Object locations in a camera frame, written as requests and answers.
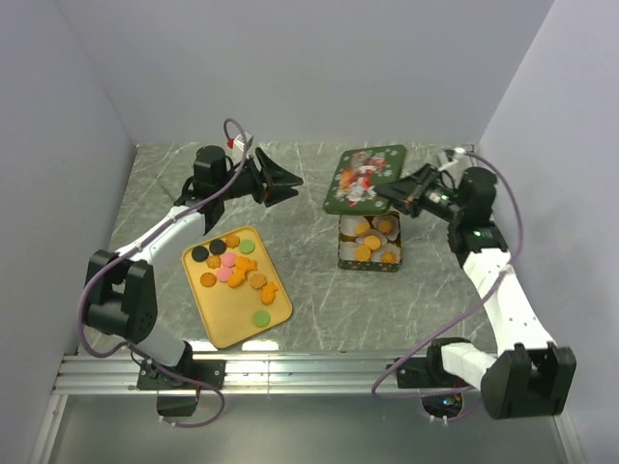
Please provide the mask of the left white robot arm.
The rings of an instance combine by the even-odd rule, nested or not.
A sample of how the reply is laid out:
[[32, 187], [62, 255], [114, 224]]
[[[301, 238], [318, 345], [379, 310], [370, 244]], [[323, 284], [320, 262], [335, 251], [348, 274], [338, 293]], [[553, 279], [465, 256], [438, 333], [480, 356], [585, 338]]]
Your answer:
[[132, 244], [91, 256], [77, 309], [82, 348], [95, 358], [107, 358], [117, 350], [94, 350], [84, 330], [115, 335], [122, 346], [150, 361], [171, 388], [195, 383], [191, 345], [157, 324], [156, 266], [206, 236], [221, 218], [225, 201], [249, 196], [271, 207], [296, 196], [302, 183], [261, 148], [244, 153], [239, 162], [222, 147], [200, 148], [192, 175], [162, 220]]

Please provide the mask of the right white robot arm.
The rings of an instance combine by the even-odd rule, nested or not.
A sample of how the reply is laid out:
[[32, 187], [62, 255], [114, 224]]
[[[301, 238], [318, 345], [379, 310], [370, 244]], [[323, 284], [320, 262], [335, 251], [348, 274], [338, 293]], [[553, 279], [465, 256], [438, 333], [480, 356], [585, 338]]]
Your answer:
[[[481, 298], [422, 341], [429, 384], [477, 390], [495, 420], [559, 416], [575, 376], [576, 358], [571, 348], [556, 343], [537, 317], [514, 269], [521, 250], [508, 248], [492, 219], [497, 187], [507, 182], [490, 165], [465, 169], [454, 188], [444, 186], [442, 177], [442, 170], [426, 164], [376, 189], [406, 216], [428, 212], [447, 222], [450, 250]], [[494, 355], [466, 338], [445, 335], [480, 310], [492, 328]]]

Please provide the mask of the green cookie tin box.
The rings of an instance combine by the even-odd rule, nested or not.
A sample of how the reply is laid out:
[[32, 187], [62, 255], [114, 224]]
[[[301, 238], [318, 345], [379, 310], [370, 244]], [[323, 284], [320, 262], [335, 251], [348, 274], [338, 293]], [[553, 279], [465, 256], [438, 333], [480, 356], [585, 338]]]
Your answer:
[[401, 267], [402, 256], [398, 213], [339, 217], [340, 269], [396, 273]]

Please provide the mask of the gold tin lid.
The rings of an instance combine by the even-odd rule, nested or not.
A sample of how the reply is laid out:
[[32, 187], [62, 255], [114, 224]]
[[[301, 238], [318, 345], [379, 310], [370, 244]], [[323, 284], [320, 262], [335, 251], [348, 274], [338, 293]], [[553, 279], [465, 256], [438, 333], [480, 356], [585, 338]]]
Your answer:
[[378, 186], [400, 177], [407, 149], [387, 145], [352, 149], [342, 153], [323, 203], [327, 214], [376, 216], [387, 212], [390, 201]]

